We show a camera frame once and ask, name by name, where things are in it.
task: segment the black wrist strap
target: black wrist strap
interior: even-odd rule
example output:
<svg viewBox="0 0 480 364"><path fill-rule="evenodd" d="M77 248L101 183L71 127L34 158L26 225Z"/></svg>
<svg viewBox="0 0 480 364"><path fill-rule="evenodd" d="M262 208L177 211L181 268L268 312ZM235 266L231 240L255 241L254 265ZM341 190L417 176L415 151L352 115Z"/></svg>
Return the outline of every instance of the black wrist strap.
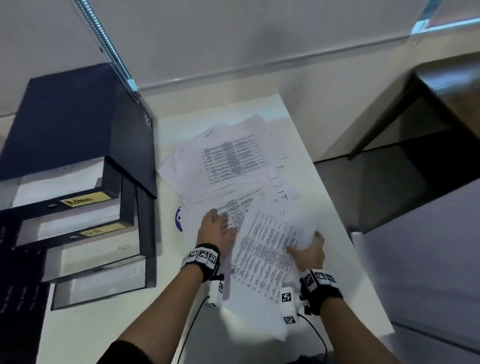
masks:
<svg viewBox="0 0 480 364"><path fill-rule="evenodd" d="M181 264L181 269L188 264L196 264L204 274L203 282L211 279L220 267L220 251L209 243L203 243L191 250Z"/></svg>
<svg viewBox="0 0 480 364"><path fill-rule="evenodd" d="M335 279L322 269L307 269L302 273L300 284L300 294L308 300L313 315L320 315L320 308L327 298L343 298Z"/></svg>

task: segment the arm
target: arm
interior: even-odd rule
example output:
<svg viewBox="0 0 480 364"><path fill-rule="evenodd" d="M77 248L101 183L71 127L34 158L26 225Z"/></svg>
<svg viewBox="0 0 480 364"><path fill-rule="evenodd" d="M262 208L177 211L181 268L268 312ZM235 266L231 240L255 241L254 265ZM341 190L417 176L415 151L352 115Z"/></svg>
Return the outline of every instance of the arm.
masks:
<svg viewBox="0 0 480 364"><path fill-rule="evenodd" d="M323 236L316 231L305 250L287 247L300 272L323 269ZM320 317L335 351L338 364L400 364L400 361L365 327L341 298L327 298Z"/></svg>
<svg viewBox="0 0 480 364"><path fill-rule="evenodd" d="M225 256L236 236L235 228L226 229L227 222L227 215L219 216L216 210L211 210L198 230L197 245L216 245L220 257ZM197 265L186 265L119 339L136 345L155 364L170 364L203 278Z"/></svg>

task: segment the white tabletop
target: white tabletop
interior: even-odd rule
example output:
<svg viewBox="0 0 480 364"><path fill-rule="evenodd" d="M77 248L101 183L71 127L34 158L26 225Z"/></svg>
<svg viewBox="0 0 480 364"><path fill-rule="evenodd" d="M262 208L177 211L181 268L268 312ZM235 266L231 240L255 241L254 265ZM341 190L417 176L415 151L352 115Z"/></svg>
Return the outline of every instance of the white tabletop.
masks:
<svg viewBox="0 0 480 364"><path fill-rule="evenodd" d="M288 150L280 177L300 193L299 205L325 237L325 269L332 273L345 300L360 320L377 336L393 333L373 286L360 264L352 243L327 191L315 170L300 136L279 95L264 97L215 109L159 120L155 125L156 160L160 162L182 141L190 140L215 123L236 124L256 113L281 131ZM179 199L162 179L158 179L157 286L115 298L58 311L50 311L53 289L40 339L37 364L95 363L109 344L164 290L175 277L191 244L175 225ZM194 305L204 292L197 296ZM331 349L318 317L309 317ZM287 363L299 355L315 355L323 347L305 322L289 331L285 343L273 340L245 324L227 310L202 309L190 334L185 363Z"/></svg>

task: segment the pile of papers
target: pile of papers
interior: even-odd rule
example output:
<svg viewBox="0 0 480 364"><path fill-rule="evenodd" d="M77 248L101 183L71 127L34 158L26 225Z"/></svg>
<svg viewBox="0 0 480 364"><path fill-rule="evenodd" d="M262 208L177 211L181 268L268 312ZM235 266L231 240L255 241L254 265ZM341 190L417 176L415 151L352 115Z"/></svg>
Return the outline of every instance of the pile of papers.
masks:
<svg viewBox="0 0 480 364"><path fill-rule="evenodd" d="M209 210L228 212L229 225L239 233L220 267L226 277L222 305L279 339L287 333L280 288L299 279L292 276L296 269L285 247L307 246L315 230L294 203L299 193L279 177L288 158L283 145L273 126L256 114L181 143L158 170L180 196L181 225L192 247Z"/></svg>

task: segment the handwritten label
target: handwritten label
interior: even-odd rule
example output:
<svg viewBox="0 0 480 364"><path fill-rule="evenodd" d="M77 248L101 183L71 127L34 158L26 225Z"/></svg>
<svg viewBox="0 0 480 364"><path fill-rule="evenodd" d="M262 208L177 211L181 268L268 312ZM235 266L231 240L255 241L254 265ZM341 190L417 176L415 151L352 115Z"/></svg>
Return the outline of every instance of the handwritten label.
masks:
<svg viewBox="0 0 480 364"><path fill-rule="evenodd" d="M63 202L65 205L70 207L78 207L83 205L89 205L94 202L107 201L110 199L111 197L104 192L94 192L92 194L84 194L83 196L60 200L60 202Z"/></svg>
<svg viewBox="0 0 480 364"><path fill-rule="evenodd" d="M126 228L126 226L116 222L115 224L105 225L100 228L82 231L81 234L85 236L97 236L100 234L105 234L106 232L112 232L123 228Z"/></svg>

